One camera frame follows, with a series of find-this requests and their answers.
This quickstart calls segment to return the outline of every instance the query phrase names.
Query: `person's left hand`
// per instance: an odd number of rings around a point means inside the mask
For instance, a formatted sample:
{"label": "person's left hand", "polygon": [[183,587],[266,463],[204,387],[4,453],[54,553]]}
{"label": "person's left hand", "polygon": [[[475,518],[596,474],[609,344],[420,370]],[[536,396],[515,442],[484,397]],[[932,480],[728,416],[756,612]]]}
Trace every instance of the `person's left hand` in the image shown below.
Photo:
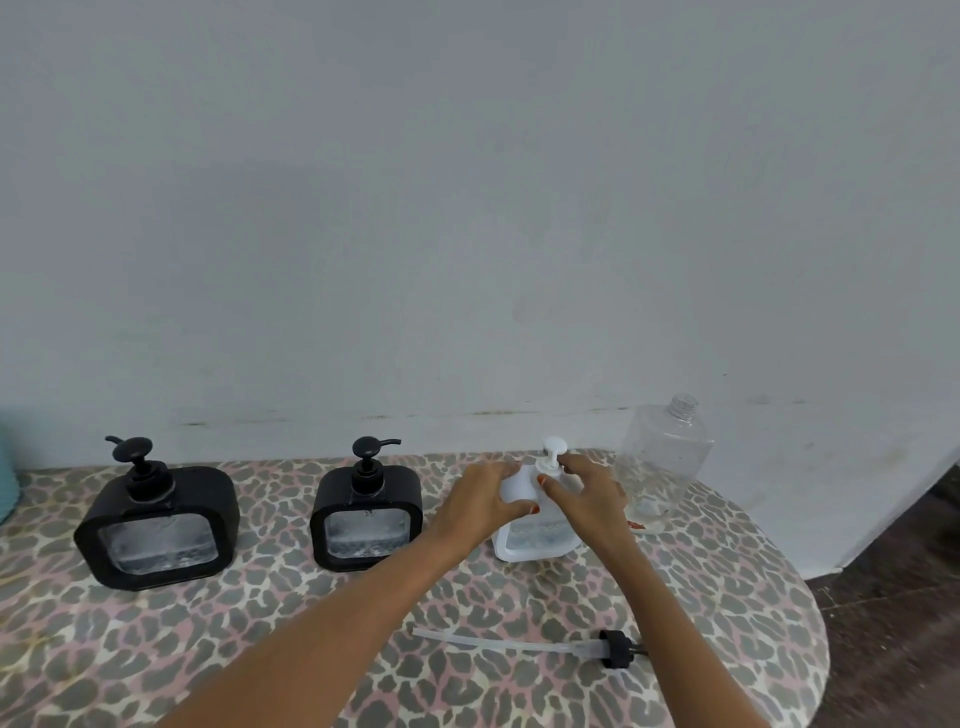
{"label": "person's left hand", "polygon": [[468,465],[424,535],[444,541],[462,561],[500,526],[537,513],[534,500],[505,503],[500,497],[500,483],[519,469],[519,463],[503,461]]}

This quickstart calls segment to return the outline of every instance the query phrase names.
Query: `teal object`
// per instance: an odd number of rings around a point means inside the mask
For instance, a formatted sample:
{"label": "teal object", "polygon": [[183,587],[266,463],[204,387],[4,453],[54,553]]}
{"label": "teal object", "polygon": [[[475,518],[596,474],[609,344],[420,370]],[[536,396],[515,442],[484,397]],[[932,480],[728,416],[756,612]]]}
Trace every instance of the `teal object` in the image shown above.
{"label": "teal object", "polygon": [[7,458],[7,453],[0,443],[0,523],[13,512],[16,502],[20,500],[20,483],[13,472],[13,465]]}

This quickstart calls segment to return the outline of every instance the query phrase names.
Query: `tabletop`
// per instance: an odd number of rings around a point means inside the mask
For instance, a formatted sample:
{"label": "tabletop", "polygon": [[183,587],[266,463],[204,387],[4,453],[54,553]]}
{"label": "tabletop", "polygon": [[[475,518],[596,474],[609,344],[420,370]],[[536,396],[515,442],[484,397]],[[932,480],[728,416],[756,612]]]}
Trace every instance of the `tabletop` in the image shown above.
{"label": "tabletop", "polygon": [[[429,519],[470,462],[534,453],[383,458],[420,475]],[[605,451],[589,451],[610,463]],[[241,523],[215,577],[138,593],[98,584],[73,531],[116,468],[25,473],[0,526],[0,724],[150,725],[211,672],[354,578],[313,561],[317,482],[343,460],[217,464]],[[637,538],[700,632],[776,726],[805,726],[828,676],[816,603],[780,551],[730,501],[695,484],[668,530]],[[338,719],[361,728],[672,725],[649,662],[604,670],[568,655],[499,652],[413,637],[411,626],[563,642],[623,629],[626,600],[593,553],[505,564],[490,542],[450,571],[390,638]]]}

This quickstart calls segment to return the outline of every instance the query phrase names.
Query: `white soap dispenser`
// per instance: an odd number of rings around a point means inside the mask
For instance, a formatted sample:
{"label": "white soap dispenser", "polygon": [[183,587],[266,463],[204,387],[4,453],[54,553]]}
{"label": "white soap dispenser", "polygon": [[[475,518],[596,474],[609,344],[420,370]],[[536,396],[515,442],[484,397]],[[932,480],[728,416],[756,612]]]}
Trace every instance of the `white soap dispenser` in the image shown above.
{"label": "white soap dispenser", "polygon": [[538,513],[507,523],[493,534],[493,552],[501,561],[534,561],[552,559],[572,551],[580,545],[564,512],[550,499],[537,482],[540,473],[549,475],[566,489],[579,491],[583,483],[576,475],[564,473],[557,455],[567,450],[559,437],[543,440],[543,456],[533,465],[524,465],[515,475],[500,485],[500,497],[508,503],[513,500],[535,500]]}

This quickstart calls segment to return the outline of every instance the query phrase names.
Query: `patterned tablecloth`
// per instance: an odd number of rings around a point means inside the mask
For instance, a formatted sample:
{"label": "patterned tablecloth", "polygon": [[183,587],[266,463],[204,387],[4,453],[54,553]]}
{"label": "patterned tablecloth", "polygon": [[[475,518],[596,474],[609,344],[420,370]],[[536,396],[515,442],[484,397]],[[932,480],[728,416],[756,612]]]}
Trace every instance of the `patterned tablecloth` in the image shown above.
{"label": "patterned tablecloth", "polygon": [[[507,453],[530,461],[530,453]],[[595,458],[608,458],[594,452]],[[427,518],[466,463],[504,453],[384,458],[422,478]],[[308,529],[336,460],[227,462],[242,520],[217,577],[140,593],[94,581],[73,530],[116,468],[27,473],[0,526],[0,724],[149,725],[211,672],[350,578],[318,567]],[[803,580],[743,511],[696,485],[683,514],[640,538],[697,627],[774,725],[804,726],[828,675],[824,622]],[[504,564],[489,542],[414,609],[413,624],[556,642],[604,627],[636,637],[625,599],[585,547]],[[339,720],[373,726],[672,724],[649,663],[458,648],[396,632]]]}

